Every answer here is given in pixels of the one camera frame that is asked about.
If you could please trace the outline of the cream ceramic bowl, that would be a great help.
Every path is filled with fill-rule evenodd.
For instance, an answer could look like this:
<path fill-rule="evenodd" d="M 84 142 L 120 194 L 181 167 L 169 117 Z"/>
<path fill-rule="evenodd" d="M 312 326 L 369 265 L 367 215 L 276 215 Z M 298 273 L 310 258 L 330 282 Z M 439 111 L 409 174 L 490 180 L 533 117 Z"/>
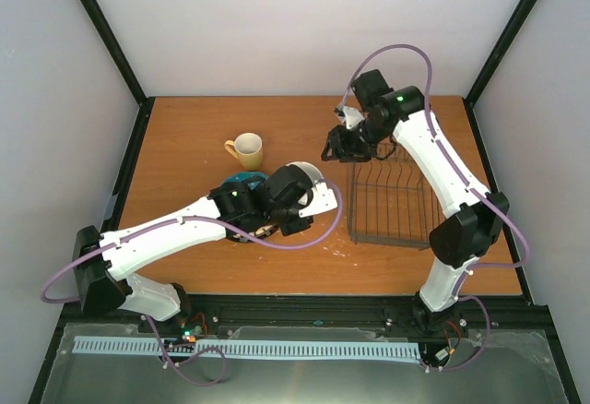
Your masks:
<path fill-rule="evenodd" d="M 313 202 L 315 195 L 314 188 L 321 180 L 324 179 L 324 176 L 315 165 L 307 161 L 293 161 L 289 163 L 289 166 L 295 166 L 299 170 L 303 171 L 311 181 L 311 187 L 306 190 L 305 195 L 302 196 L 298 201 L 299 205 L 301 205 L 303 208 L 307 208 Z"/>

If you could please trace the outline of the yellow ceramic mug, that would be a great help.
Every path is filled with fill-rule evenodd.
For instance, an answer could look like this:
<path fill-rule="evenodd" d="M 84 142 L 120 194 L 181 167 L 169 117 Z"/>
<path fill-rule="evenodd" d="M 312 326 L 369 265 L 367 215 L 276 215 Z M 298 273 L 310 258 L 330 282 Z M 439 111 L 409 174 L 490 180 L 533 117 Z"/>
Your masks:
<path fill-rule="evenodd" d="M 246 171 L 257 171 L 263 164 L 263 141 L 255 133 L 242 133 L 233 140 L 226 140 L 224 148 Z"/>

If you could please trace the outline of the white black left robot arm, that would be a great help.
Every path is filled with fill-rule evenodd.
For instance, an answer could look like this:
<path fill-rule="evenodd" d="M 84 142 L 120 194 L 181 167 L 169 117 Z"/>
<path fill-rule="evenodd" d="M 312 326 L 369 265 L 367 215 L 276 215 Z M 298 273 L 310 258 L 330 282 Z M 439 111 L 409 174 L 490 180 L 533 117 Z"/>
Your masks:
<path fill-rule="evenodd" d="M 185 208 L 130 229 L 101 233 L 87 226 L 77 232 L 72 258 L 81 310 L 150 315 L 169 331 L 182 332 L 192 321 L 183 286 L 147 279 L 140 268 L 198 244 L 301 232 L 334 201 L 316 168 L 294 162 L 267 177 L 229 179 Z"/>

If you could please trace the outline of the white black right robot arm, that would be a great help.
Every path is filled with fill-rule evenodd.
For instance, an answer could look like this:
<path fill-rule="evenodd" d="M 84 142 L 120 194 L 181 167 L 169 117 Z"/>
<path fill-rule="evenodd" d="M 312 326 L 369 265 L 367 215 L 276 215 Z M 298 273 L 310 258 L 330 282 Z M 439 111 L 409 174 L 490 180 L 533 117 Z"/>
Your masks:
<path fill-rule="evenodd" d="M 412 304 L 413 324 L 429 332 L 444 320 L 469 272 L 497 242 L 509 201 L 465 166 L 417 87 L 395 90 L 373 69 L 356 74 L 348 89 L 360 106 L 336 107 L 341 123 L 328 133 L 322 160 L 377 160 L 380 144 L 388 139 L 416 162 L 442 208 L 444 220 L 429 235 L 431 270 Z"/>

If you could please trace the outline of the teal polka dot plate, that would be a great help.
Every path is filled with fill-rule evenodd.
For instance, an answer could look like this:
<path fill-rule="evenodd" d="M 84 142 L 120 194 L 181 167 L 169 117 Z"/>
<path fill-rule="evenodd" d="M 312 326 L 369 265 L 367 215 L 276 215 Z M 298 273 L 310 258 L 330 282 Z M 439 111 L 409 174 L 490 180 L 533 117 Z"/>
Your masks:
<path fill-rule="evenodd" d="M 245 183 L 250 189 L 255 189 L 267 178 L 268 175 L 263 172 L 244 171 L 227 177 L 223 183 Z"/>

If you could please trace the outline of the metal floor plate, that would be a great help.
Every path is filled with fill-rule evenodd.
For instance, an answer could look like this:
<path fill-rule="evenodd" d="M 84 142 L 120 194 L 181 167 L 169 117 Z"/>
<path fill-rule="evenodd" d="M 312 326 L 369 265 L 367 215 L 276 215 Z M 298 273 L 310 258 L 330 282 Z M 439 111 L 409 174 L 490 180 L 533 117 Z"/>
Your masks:
<path fill-rule="evenodd" d="M 74 338 L 154 338 L 133 325 L 69 325 L 44 403 L 569 403 L 540 330 L 476 325 L 443 367 L 420 362 L 257 361 L 220 352 L 161 356 L 74 354 Z M 227 339 L 403 342 L 357 328 L 240 327 Z"/>

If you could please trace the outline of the black aluminium frame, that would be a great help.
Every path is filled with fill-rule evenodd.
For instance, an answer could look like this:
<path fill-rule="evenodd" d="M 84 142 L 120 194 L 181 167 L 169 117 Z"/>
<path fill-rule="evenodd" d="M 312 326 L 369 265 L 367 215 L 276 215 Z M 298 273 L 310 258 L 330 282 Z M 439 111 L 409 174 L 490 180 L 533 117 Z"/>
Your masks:
<path fill-rule="evenodd" d="M 474 84 L 461 103 L 469 122 L 471 135 L 478 149 L 478 156 L 488 182 L 493 189 L 496 189 L 498 185 L 474 109 L 537 1 L 519 0 L 501 35 L 491 49 L 486 62 L 479 71 Z M 102 230 L 106 232 L 118 226 L 123 216 L 124 205 L 136 171 L 140 149 L 143 146 L 150 124 L 155 100 L 146 96 L 142 90 L 136 74 L 130 66 L 98 1 L 79 0 L 79 2 L 84 7 L 138 105 L 133 130 L 113 188 L 114 205 L 112 212 L 108 213 L 101 224 Z M 534 302 L 524 271 L 518 268 L 515 273 L 522 290 L 521 294 L 515 296 L 487 296 L 484 299 L 484 304 L 492 312 L 499 313 L 502 322 L 510 328 L 516 330 L 543 330 L 545 332 L 549 339 L 550 359 L 557 368 L 559 383 L 565 398 L 569 403 L 577 403 L 580 400 L 579 394 L 549 308 L 546 305 Z M 401 295 L 369 298 L 367 296 L 326 295 L 240 296 L 193 294 L 189 298 L 199 305 L 220 310 L 220 320 L 224 327 L 237 327 L 242 323 L 254 327 L 264 325 L 302 327 L 304 319 L 317 312 L 320 316 L 328 317 L 329 321 L 337 327 L 352 327 L 358 324 L 361 328 L 373 329 L 377 326 L 375 321 L 377 311 L 402 311 L 407 309 L 410 304 L 409 298 Z"/>

